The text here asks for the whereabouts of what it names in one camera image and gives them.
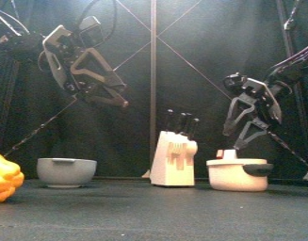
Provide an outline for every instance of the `bell pepper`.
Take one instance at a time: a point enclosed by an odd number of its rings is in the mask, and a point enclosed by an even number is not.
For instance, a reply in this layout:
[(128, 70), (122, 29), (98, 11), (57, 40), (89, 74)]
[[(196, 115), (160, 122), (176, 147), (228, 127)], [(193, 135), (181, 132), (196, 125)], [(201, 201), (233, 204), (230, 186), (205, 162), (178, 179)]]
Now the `bell pepper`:
[(23, 183), (19, 167), (0, 154), (0, 202), (11, 196), (17, 187)]

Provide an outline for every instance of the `metal pole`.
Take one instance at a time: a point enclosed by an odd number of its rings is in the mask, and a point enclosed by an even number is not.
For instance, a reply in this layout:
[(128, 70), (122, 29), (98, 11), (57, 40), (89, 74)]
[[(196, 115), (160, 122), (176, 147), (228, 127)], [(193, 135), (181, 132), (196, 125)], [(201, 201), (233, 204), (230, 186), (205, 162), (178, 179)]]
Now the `metal pole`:
[[(281, 36), (285, 46), (285, 53), (286, 57), (293, 55), (293, 43), (289, 29), (284, 28), (284, 23), (286, 22), (286, 14), (284, 10), (284, 5), (281, 0), (276, 0), (276, 10), (278, 15), (278, 22), (280, 22), (280, 29), (281, 29)], [(300, 90), (300, 83), (293, 86), (293, 92), (296, 96), (296, 103), (297, 103), (297, 116), (300, 122), (300, 131), (304, 139), (304, 148), (305, 154), (308, 158), (308, 120), (305, 118), (305, 109), (304, 109), (304, 101), (301, 97), (301, 90)]]
[(149, 94), (149, 167), (156, 147), (156, 39), (157, 39), (157, 2), (150, 0), (150, 94)]

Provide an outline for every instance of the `black backdrop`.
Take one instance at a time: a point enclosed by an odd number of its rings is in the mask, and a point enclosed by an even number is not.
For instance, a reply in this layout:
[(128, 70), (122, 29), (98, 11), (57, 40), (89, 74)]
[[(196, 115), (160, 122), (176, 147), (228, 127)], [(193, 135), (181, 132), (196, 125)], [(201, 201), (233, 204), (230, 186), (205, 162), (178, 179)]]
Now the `black backdrop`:
[[(89, 2), (17, 1), (18, 17), (30, 31), (46, 35), (58, 24), (67, 29), (73, 27)], [(289, 11), (292, 1), (282, 2)], [(0, 7), (13, 13), (10, 1), (0, 1)], [(94, 108), (77, 102), (9, 155), (30, 178), (35, 177), (38, 157), (94, 159), (97, 176), (140, 177), (149, 169), (150, 4), (146, 0), (120, 0), (117, 7), (114, 35), (98, 51), (128, 86), (122, 96), (129, 107), (124, 110), (109, 106)], [(298, 32), (293, 32), (296, 50), (308, 44), (308, 6), (302, 6), (300, 12)], [(108, 33), (112, 1), (98, 1), (89, 15), (97, 16)], [(189, 112), (200, 119), (194, 175), (204, 178), (206, 160), (214, 157), (217, 149), (230, 149), (237, 137), (237, 133), (232, 137), (221, 135), (232, 97), (224, 90), (222, 78), (241, 72), (261, 79), (266, 69), (286, 57), (274, 1), (157, 1), (156, 54), (156, 136), (164, 128), (168, 108), (176, 113)], [(5, 69), (3, 59), (0, 53), (0, 72)], [(308, 110), (308, 91), (304, 92)], [(69, 102), (70, 96), (61, 91), (51, 76), (41, 72), (34, 63), (19, 63), (0, 152), (7, 151)], [(276, 131), (293, 149), (308, 156), (294, 96), (285, 98), (281, 108), (282, 125)], [(272, 178), (300, 178), (306, 170), (265, 136), (237, 155), (265, 158), (273, 163)]]

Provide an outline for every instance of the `white knife block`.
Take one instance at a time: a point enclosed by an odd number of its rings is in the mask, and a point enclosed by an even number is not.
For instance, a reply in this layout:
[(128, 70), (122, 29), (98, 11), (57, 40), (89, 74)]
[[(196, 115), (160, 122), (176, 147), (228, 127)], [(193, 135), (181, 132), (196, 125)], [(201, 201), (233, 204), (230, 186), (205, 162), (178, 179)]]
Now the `white knife block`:
[(197, 144), (173, 132), (162, 131), (158, 137), (149, 180), (153, 185), (192, 186), (193, 155)]

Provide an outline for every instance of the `knife handle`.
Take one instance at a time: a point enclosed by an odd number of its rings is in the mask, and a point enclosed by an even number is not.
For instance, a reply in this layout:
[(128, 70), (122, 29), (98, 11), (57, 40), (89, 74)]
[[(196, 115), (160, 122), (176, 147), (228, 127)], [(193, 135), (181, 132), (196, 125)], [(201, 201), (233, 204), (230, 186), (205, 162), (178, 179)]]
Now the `knife handle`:
[(174, 133), (180, 134), (184, 126), (185, 126), (185, 122), (186, 122), (186, 114), (185, 113), (180, 113), (178, 119), (177, 119), (177, 123), (176, 123), (176, 127), (174, 127)]
[(172, 109), (168, 109), (168, 110), (166, 110), (166, 113), (165, 113), (165, 131), (166, 131), (166, 132), (169, 131), (169, 125), (170, 125), (172, 115), (173, 115), (173, 111), (172, 111)]
[(198, 124), (198, 119), (196, 119), (196, 118), (192, 119), (190, 124), (189, 124), (189, 128), (188, 128), (188, 136), (186, 136), (188, 140), (193, 139), (197, 124)]
[(186, 113), (186, 119), (184, 120), (184, 127), (181, 129), (181, 135), (186, 136), (188, 135), (188, 130), (189, 130), (189, 125), (190, 125), (190, 117), (192, 115)]

